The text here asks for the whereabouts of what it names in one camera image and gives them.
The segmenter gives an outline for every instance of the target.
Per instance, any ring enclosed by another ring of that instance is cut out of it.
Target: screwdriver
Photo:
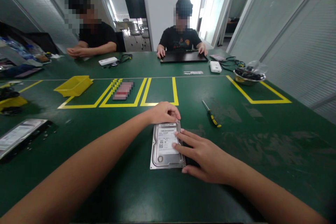
[[[220,128],[221,127],[221,125],[220,124],[218,124],[217,122],[216,122],[216,120],[214,119],[214,116],[212,115],[212,113],[211,113],[211,109],[209,109],[208,108],[208,106],[205,104],[205,102],[202,100],[202,102],[203,102],[203,104],[204,104],[204,106],[205,106],[205,108],[207,109],[207,111],[208,111],[208,114],[209,114],[209,116],[210,116],[210,118],[211,118],[211,120],[212,120],[212,122],[216,125],[216,127],[217,128]]]

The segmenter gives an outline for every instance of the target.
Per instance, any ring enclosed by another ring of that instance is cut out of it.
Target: white power bank
[[[222,67],[218,61],[210,61],[210,70],[211,72],[220,73],[222,71]]]
[[[112,58],[102,59],[98,62],[101,66],[104,66],[104,65],[112,64],[112,63],[117,62],[117,61],[118,61],[118,59],[116,57],[112,57]]]

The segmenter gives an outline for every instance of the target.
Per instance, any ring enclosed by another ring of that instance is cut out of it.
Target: person
[[[67,48],[67,53],[72,58],[92,57],[117,50],[116,33],[110,25],[97,18],[90,0],[68,0],[68,5],[83,20],[78,45]]]
[[[178,120],[181,120],[178,109],[169,102],[160,102],[107,132],[52,172],[2,217],[2,223],[69,223],[145,127]],[[173,147],[200,165],[200,168],[185,166],[182,173],[236,188],[269,223],[328,223],[298,198],[210,140],[184,129],[175,135],[192,148],[179,144]]]
[[[167,51],[191,50],[192,46],[199,53],[208,54],[205,44],[199,38],[195,29],[188,28],[189,17],[193,13],[190,0],[178,0],[175,7],[175,25],[164,30],[159,45],[157,57],[163,58]]]

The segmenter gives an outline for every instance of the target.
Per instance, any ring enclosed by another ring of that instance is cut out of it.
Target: black laptop
[[[160,62],[208,62],[208,59],[204,53],[199,54],[198,51],[166,51],[166,56]]]

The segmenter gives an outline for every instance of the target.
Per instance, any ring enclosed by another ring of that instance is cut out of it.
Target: green workbench
[[[220,49],[209,54],[226,55]],[[130,61],[102,69],[98,60],[112,56],[119,54],[87,61],[53,59],[15,85],[29,103],[20,115],[0,116],[0,135],[27,118],[54,124],[29,145],[31,150],[0,164],[0,215],[82,147],[167,100],[178,104],[183,128],[212,140],[328,217],[336,166],[335,125],[270,82],[238,86],[230,80],[233,73],[211,73],[209,63],[160,64],[155,52],[136,52]],[[81,96],[64,98],[53,91],[76,75],[94,79]],[[126,101],[115,102],[109,97],[111,82],[121,81],[133,81],[135,87]],[[211,124],[202,100],[221,128]],[[152,136],[153,126],[139,134],[73,222],[263,221],[231,187],[204,183],[180,169],[151,170]]]

